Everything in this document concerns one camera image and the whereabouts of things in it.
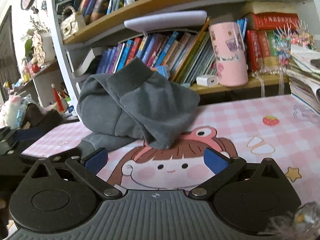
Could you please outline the grey sweatshirt garment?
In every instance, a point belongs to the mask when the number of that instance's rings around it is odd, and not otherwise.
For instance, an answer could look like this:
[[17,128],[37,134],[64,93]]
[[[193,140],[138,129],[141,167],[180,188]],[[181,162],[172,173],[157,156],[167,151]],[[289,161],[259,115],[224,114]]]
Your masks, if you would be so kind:
[[85,81],[77,113],[91,134],[77,148],[87,156],[141,139],[153,148],[169,149],[193,122],[199,102],[196,92],[135,58],[115,74],[94,74]]

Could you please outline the white plush toy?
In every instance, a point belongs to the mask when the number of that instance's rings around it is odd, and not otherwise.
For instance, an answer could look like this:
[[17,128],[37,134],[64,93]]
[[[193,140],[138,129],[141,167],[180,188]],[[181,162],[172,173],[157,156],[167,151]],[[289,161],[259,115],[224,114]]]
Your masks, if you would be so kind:
[[11,95],[9,99],[1,105],[1,128],[10,127],[11,129],[19,128],[22,124],[22,112],[25,110],[22,103],[22,97]]

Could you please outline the red tassel ornament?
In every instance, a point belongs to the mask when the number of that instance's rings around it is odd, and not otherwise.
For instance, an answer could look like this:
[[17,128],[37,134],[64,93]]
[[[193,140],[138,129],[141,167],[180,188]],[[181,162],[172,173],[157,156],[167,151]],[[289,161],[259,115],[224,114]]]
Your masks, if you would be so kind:
[[53,83],[51,84],[51,87],[52,87],[52,90],[53,90],[54,99],[55,99],[55,101],[56,101],[58,110],[59,110],[60,112],[64,112],[65,110],[64,110],[62,101],[61,101],[60,96],[59,96],[57,90],[55,89],[55,85],[54,85]]

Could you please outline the white side shelf unit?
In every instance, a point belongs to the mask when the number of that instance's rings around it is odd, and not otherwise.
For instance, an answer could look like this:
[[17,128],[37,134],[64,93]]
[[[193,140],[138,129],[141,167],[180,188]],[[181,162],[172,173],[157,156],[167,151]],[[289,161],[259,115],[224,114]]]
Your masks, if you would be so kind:
[[37,60],[40,70],[36,73],[33,72],[32,64],[28,62],[27,67],[31,78],[18,87],[17,94],[20,96],[30,94],[33,100],[46,108],[56,103],[52,85],[58,92],[61,92],[63,78],[51,34],[44,30],[34,30],[31,41],[32,56]]

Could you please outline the pink checked cartoon desk mat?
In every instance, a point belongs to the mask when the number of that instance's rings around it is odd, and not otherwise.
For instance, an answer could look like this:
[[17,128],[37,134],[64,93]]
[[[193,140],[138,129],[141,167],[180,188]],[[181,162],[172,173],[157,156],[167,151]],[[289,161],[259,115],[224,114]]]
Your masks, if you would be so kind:
[[185,190],[214,175],[204,150],[258,163],[273,158],[302,202],[319,201],[319,114],[291,95],[200,106],[195,120],[168,150],[115,132],[124,114],[110,96],[88,104],[95,126],[122,147],[103,143],[108,158],[98,176],[120,191]]

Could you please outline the white quilted small handbag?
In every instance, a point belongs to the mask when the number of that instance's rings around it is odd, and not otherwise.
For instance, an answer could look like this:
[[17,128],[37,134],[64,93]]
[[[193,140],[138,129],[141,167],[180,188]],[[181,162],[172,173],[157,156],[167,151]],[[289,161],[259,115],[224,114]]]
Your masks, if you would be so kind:
[[[64,18],[67,11],[71,11],[71,15]],[[63,9],[61,19],[60,30],[63,40],[66,40],[86,26],[83,15],[76,11],[71,5],[68,5]]]

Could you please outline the stack of papers and booklets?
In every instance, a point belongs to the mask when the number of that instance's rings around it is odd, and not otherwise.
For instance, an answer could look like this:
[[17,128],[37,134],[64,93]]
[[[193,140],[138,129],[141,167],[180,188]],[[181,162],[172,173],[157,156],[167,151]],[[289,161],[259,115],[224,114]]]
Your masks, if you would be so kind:
[[319,113],[319,52],[293,44],[290,56],[286,73],[291,94]]

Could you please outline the row of colourful upright books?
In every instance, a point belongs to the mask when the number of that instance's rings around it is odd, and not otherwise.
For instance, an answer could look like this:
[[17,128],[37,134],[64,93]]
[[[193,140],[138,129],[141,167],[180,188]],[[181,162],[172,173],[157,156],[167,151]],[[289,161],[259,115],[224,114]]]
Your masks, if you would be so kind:
[[98,74],[114,74],[134,59],[182,85],[201,75],[217,75],[215,55],[206,23],[198,33],[174,30],[135,37],[103,52]]

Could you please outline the pink sticker-covered tumbler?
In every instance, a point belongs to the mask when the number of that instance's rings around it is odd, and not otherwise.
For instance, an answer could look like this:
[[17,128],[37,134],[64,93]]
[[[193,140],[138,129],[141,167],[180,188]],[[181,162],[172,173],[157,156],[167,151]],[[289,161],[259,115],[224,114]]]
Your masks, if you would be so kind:
[[209,26],[219,84],[238,87],[248,83],[245,45],[236,22]]

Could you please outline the red thick dictionaries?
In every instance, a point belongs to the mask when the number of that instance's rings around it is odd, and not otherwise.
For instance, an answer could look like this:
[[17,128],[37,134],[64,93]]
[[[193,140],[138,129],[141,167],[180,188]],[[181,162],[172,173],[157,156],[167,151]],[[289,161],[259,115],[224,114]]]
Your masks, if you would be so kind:
[[279,58],[276,48],[278,31],[289,27],[296,29],[299,17],[295,13],[264,12],[245,15],[247,27],[245,43],[247,45],[247,64],[250,71],[257,72],[263,68],[275,69],[287,60]]

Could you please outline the white flat lamp head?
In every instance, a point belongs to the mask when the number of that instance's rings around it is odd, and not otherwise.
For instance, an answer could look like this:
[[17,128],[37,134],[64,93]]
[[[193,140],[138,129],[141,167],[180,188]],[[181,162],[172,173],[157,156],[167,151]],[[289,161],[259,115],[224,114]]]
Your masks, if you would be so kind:
[[178,11],[125,20],[124,26],[127,29],[144,33],[152,30],[203,25],[206,19],[207,12],[204,10]]

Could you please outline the wooden and white bookshelf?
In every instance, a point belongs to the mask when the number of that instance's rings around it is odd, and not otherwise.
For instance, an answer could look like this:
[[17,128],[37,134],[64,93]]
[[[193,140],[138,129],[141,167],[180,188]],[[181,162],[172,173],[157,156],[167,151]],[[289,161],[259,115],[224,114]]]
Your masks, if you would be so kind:
[[299,3],[307,0],[140,0],[103,16],[66,40],[63,40],[61,36],[55,0],[46,0],[54,49],[72,104],[76,105],[79,97],[76,81],[72,76],[72,64],[82,59],[87,48],[113,44],[122,37],[128,36],[131,31],[125,29],[125,20],[146,15],[246,1]]

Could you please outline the furry grey keychain charm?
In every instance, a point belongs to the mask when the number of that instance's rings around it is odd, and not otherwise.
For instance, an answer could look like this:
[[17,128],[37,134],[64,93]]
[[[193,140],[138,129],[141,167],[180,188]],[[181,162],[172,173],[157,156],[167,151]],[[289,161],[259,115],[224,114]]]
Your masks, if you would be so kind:
[[280,239],[319,239],[319,204],[308,202],[295,213],[270,218],[264,233]]

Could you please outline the white usb wall charger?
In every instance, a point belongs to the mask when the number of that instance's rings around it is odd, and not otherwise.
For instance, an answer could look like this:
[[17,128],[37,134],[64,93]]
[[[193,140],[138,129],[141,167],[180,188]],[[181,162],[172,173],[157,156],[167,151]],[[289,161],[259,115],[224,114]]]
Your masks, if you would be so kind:
[[196,78],[198,86],[213,87],[219,84],[217,75],[201,75]]

